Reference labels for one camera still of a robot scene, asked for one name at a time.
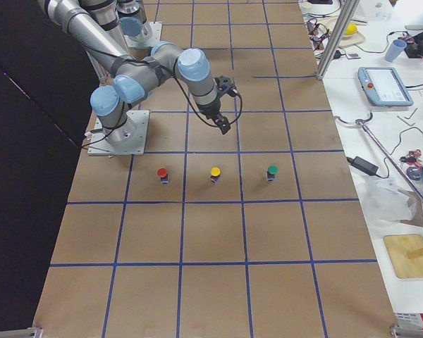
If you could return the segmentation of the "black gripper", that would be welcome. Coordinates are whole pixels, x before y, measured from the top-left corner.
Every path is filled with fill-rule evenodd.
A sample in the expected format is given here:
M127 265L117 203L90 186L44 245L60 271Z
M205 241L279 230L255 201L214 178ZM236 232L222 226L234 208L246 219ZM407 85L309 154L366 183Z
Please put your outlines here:
M221 102L213 101L209 104L199 105L199 111L207 120L212 120L213 124L218 127L222 134L226 134L231 125L228 118L220 114Z

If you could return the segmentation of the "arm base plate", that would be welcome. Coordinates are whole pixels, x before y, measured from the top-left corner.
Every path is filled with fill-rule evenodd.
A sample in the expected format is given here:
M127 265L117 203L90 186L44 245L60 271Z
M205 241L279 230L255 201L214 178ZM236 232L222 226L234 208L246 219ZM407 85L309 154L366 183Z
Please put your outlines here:
M137 24L135 28L122 23L121 28L130 49L150 49L161 41L162 22Z
M106 139L102 132L102 124L98 118L94 127L98 133L92 135L92 145L87 147L89 156L127 156L143 155L145 152L147 128L149 125L149 111L130 110L125 124L113 131Z

